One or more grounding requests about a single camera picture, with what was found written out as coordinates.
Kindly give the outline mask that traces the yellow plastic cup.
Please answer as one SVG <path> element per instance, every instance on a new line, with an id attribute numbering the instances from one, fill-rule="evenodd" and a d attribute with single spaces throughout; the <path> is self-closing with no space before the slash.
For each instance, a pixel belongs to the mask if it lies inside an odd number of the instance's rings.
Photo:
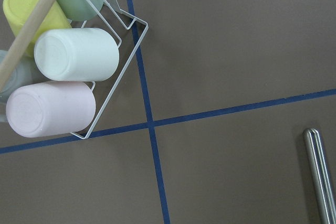
<path id="1" fill-rule="evenodd" d="M 31 15 L 39 0 L 3 0 L 3 11 L 9 26 L 15 36 L 18 35 L 24 23 Z M 57 2 L 54 2 L 45 19 L 39 26 L 26 53 L 34 56 L 34 46 L 39 36 L 51 29 L 71 28 L 70 22 Z"/>

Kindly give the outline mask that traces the steel handle utensil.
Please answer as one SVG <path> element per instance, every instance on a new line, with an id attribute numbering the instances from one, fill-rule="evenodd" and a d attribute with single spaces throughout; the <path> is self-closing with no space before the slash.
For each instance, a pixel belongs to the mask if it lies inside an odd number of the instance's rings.
<path id="1" fill-rule="evenodd" d="M 317 129 L 303 132 L 321 223 L 335 223 L 335 198 L 326 151 Z"/>

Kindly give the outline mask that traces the pink plastic cup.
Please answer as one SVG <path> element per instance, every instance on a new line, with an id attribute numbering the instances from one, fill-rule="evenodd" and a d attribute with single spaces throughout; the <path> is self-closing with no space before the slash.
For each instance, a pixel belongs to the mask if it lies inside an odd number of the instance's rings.
<path id="1" fill-rule="evenodd" d="M 93 120 L 96 100 L 83 82 L 48 81 L 15 90 L 6 103 L 11 128 L 23 137 L 81 131 Z"/>

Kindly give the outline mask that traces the grey-blue plastic cup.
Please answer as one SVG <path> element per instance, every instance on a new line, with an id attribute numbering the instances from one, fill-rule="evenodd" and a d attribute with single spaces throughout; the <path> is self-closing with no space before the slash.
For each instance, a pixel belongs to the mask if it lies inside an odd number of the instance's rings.
<path id="1" fill-rule="evenodd" d="M 19 87 L 41 82 L 44 76 L 38 70 L 32 57 L 23 56 L 1 89 L 1 105 L 5 105 L 9 96 Z"/>

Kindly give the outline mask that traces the white plastic cup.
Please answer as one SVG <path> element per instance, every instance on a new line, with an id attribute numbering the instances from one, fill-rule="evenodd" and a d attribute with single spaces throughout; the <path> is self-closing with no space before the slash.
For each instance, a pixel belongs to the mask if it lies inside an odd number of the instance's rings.
<path id="1" fill-rule="evenodd" d="M 55 81 L 105 81 L 119 65 L 119 48 L 100 28 L 53 29 L 35 43 L 35 63 Z"/>

